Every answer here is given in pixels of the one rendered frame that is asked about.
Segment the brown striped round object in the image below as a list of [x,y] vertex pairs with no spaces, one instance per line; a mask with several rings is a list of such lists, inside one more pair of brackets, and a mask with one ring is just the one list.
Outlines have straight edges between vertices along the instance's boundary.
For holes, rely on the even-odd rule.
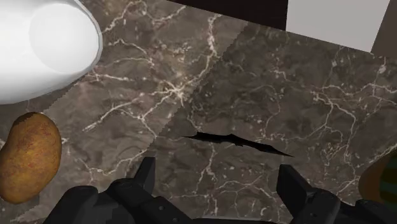
[[358,188],[363,199],[397,210],[397,150],[369,166],[361,175]]

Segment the brown potato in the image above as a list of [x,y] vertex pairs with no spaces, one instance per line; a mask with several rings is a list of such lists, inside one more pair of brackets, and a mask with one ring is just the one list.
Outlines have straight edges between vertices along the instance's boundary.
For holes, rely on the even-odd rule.
[[0,149],[0,198],[31,200],[56,175],[61,154],[60,132],[50,118],[36,112],[18,117]]

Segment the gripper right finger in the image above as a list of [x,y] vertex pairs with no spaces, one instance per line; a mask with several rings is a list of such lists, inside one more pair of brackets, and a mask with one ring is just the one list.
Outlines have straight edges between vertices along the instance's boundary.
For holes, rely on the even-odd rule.
[[289,164],[281,164],[277,194],[293,216],[289,224],[397,224],[397,214],[385,205],[360,199],[350,206],[335,194],[311,186]]

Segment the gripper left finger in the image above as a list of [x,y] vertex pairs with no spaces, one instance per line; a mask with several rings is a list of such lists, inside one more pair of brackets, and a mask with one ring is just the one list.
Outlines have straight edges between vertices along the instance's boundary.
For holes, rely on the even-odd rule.
[[94,186],[68,189],[43,224],[193,224],[167,199],[152,196],[154,182],[155,158],[145,157],[133,178],[101,193]]

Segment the white bowl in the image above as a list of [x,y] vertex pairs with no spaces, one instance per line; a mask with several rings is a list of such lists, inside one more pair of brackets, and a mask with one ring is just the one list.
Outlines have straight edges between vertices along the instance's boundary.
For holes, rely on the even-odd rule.
[[0,104],[68,86],[102,49],[99,24],[80,0],[0,0]]

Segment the thin black flat object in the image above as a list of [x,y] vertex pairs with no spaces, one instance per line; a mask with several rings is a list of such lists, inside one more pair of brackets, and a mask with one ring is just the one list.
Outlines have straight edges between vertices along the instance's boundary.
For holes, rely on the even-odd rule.
[[249,146],[249,147],[257,149],[258,151],[264,152],[264,153],[271,153],[271,154],[276,154],[276,155],[292,157],[292,155],[283,153],[283,152],[275,149],[273,146],[271,146],[269,144],[263,144],[263,143],[258,143],[255,141],[250,141],[248,139],[241,138],[234,134],[217,135],[217,134],[210,134],[210,133],[204,133],[204,132],[196,132],[196,134],[194,136],[187,136],[187,138],[196,139],[196,140],[200,140],[200,141],[207,141],[207,142],[211,142],[211,143],[232,143],[236,146]]

